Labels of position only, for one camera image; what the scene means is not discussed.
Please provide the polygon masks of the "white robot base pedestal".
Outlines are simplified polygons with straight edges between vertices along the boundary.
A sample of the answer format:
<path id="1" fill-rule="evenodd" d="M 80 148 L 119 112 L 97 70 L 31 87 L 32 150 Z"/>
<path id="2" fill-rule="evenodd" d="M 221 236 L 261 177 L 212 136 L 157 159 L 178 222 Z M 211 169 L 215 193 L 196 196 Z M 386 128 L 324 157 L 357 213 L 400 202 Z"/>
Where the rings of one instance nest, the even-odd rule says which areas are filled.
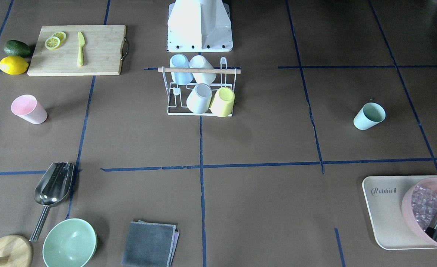
<path id="1" fill-rule="evenodd" d="M 169 5 L 166 49 L 171 53 L 229 52 L 230 7 L 222 0 L 176 0 Z"/>

